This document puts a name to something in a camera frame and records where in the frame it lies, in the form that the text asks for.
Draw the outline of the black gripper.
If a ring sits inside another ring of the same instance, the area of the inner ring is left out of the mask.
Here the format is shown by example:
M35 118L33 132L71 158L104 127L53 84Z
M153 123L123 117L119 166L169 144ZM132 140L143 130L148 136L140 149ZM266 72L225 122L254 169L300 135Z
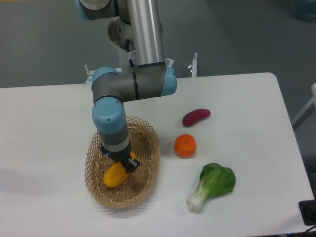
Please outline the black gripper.
M125 149L119 152L111 152L108 151L103 144L100 144L99 149L101 154L107 155L114 162L120 162L127 174L133 173L140 165L140 162L137 159L131 158L130 147L126 147Z

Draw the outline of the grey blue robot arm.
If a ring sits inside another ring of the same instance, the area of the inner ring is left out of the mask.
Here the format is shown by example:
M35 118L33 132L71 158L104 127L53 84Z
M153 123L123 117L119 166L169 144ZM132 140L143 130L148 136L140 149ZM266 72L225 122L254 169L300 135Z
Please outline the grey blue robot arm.
M83 18L112 18L109 35L118 38L118 46L135 57L127 61L129 72L101 67L91 76L92 120L101 138L101 151L119 162L127 173L134 172L139 161L131 157L124 102L174 94L177 79L166 65L162 44L162 25L155 0L78 0Z

